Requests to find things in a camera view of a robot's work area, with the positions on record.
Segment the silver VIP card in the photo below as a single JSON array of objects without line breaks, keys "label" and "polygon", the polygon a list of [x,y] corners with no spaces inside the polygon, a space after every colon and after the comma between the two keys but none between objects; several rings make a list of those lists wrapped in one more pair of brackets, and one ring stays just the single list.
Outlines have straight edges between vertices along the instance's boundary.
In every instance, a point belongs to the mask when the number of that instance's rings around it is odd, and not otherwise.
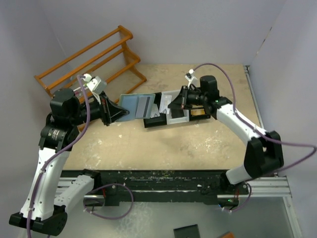
[{"label": "silver VIP card", "polygon": [[152,105],[152,109],[151,109],[151,115],[150,115],[150,118],[158,118],[160,116],[160,113],[159,113],[159,108],[157,106],[157,104],[153,104]]},{"label": "silver VIP card", "polygon": [[172,101],[171,95],[164,94],[161,96],[160,106],[159,106],[159,112],[161,114],[169,114],[170,108],[168,107],[168,105],[171,103],[171,101]]}]

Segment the white plastic bin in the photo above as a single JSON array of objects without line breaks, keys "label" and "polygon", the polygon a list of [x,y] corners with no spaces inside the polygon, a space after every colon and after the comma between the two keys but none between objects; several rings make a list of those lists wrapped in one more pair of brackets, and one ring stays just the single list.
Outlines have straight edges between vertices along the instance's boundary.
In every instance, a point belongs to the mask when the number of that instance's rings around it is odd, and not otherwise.
[{"label": "white plastic bin", "polygon": [[159,112],[166,118],[166,124],[189,122],[189,111],[181,109],[179,100],[180,90],[164,91],[161,93]]}]

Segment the black card in white bin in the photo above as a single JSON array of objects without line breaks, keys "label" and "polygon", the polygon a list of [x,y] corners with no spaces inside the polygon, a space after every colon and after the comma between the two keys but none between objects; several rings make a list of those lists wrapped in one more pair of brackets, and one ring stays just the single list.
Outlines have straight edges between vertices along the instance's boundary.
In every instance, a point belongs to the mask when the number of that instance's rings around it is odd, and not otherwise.
[{"label": "black card in white bin", "polygon": [[178,119],[184,117],[184,111],[178,109],[171,109],[171,118]]}]

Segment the grey magnetic stripe card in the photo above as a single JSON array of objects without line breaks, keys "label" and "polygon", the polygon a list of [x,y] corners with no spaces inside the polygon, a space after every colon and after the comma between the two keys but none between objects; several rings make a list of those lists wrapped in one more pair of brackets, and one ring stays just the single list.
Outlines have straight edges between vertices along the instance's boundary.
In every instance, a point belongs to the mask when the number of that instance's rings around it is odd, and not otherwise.
[{"label": "grey magnetic stripe card", "polygon": [[152,97],[141,96],[138,101],[135,118],[148,119],[150,117],[151,103],[152,103]]}]

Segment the gold credit card in bin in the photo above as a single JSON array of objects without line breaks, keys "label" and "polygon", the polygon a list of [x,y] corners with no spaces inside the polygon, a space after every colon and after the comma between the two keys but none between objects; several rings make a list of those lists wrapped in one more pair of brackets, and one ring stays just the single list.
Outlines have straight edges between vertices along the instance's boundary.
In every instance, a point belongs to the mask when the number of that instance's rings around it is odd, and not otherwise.
[{"label": "gold credit card in bin", "polygon": [[202,116],[205,115],[205,110],[204,109],[195,109],[191,110],[191,116]]}]

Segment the black square plate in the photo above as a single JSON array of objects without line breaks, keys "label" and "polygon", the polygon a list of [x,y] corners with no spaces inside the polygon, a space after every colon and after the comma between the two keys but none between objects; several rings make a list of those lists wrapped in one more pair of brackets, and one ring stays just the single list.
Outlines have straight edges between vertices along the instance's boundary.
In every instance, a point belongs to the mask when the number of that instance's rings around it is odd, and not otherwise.
[{"label": "black square plate", "polygon": [[199,227],[197,224],[176,228],[174,231],[175,238],[200,238]]}]

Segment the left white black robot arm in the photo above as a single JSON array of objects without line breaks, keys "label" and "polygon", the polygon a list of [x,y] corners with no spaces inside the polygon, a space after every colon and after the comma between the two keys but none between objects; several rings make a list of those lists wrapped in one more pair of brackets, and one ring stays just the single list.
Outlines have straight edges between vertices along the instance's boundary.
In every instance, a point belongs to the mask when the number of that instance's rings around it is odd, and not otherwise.
[{"label": "left white black robot arm", "polygon": [[105,92],[98,99],[81,104],[70,88],[59,89],[50,101],[51,112],[46,118],[39,141],[39,157],[35,176],[27,199],[17,213],[9,218],[12,226],[57,236],[65,227],[70,211],[83,200],[86,193],[97,194],[102,189],[99,172],[84,170],[60,195],[56,190],[61,172],[72,147],[81,139],[78,125],[101,119],[104,125],[129,113],[112,102]]}]

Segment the mint green card holder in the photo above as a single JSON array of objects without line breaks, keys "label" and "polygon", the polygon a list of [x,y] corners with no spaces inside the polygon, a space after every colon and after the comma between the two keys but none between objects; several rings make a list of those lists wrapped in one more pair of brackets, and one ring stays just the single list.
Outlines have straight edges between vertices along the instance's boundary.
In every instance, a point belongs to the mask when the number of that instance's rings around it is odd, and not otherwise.
[{"label": "mint green card holder", "polygon": [[136,109],[138,105],[139,98],[141,96],[150,96],[152,97],[152,103],[150,107],[150,113],[152,109],[152,105],[154,103],[155,99],[155,94],[122,94],[120,95],[119,99],[119,106],[123,107],[124,109],[129,111],[129,115],[124,116],[117,122],[122,122],[122,121],[131,121],[135,120],[135,114],[136,114]]}]

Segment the black bin with gold card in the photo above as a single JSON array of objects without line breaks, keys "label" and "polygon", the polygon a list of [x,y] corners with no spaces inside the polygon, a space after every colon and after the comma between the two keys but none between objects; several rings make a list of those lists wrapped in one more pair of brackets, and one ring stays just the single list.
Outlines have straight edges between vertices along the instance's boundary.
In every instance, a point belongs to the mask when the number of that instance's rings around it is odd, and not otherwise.
[{"label": "black bin with gold card", "polygon": [[192,108],[189,110],[189,121],[196,121],[196,120],[203,120],[203,119],[210,119],[211,116],[205,112],[203,106],[200,105],[193,105]]}]

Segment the orange brown object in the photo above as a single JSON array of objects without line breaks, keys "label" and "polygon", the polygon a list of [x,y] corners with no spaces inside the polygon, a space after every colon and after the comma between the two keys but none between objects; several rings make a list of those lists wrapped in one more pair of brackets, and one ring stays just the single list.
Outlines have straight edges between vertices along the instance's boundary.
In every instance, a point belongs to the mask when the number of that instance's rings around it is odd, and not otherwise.
[{"label": "orange brown object", "polygon": [[220,235],[218,238],[235,238],[235,236],[232,232],[226,232],[226,233]]}]

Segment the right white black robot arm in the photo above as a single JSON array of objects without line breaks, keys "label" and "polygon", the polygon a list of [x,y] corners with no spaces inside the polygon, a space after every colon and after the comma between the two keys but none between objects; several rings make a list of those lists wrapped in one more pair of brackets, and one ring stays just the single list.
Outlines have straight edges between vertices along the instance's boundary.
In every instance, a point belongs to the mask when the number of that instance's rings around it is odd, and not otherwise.
[{"label": "right white black robot arm", "polygon": [[226,171],[220,182],[224,193],[232,194],[239,183],[262,177],[284,165],[279,134],[258,127],[242,115],[228,98],[220,96],[214,76],[206,75],[197,79],[187,73],[185,78],[189,82],[188,85],[181,87],[178,96],[168,108],[202,109],[207,115],[227,126],[246,145],[243,164]]}]

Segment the orange wooden rack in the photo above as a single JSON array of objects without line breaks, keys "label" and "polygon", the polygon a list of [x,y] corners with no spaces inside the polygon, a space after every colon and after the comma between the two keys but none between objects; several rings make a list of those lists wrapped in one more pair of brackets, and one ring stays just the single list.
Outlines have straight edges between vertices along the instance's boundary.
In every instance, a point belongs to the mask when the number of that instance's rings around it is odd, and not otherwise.
[{"label": "orange wooden rack", "polygon": [[130,94],[147,81],[136,66],[140,57],[128,46],[132,39],[132,32],[119,25],[34,78],[52,96],[57,89],[78,87],[78,74],[100,75],[109,84],[106,92],[118,102],[120,94]]}]

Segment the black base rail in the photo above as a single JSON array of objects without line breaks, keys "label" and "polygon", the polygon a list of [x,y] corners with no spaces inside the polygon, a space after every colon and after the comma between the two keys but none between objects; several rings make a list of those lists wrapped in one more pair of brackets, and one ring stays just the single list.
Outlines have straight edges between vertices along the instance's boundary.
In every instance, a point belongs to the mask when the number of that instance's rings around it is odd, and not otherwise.
[{"label": "black base rail", "polygon": [[74,183],[79,175],[92,176],[94,188],[110,186],[85,195],[88,205],[118,206],[134,201],[236,206],[237,197],[249,193],[244,182],[227,182],[224,170],[64,170],[61,181]]}]

